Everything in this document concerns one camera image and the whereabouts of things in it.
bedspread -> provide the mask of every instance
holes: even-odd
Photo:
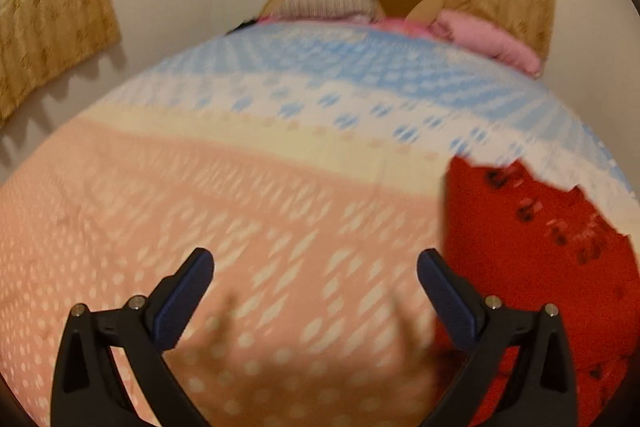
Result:
[[[590,129],[542,84],[459,48],[274,23],[168,58],[0,189],[2,374],[47,425],[71,305],[148,294],[198,246],[214,281],[165,358],[212,425],[418,425],[434,314],[415,260],[440,243],[454,154],[521,157],[638,229],[636,198]]]

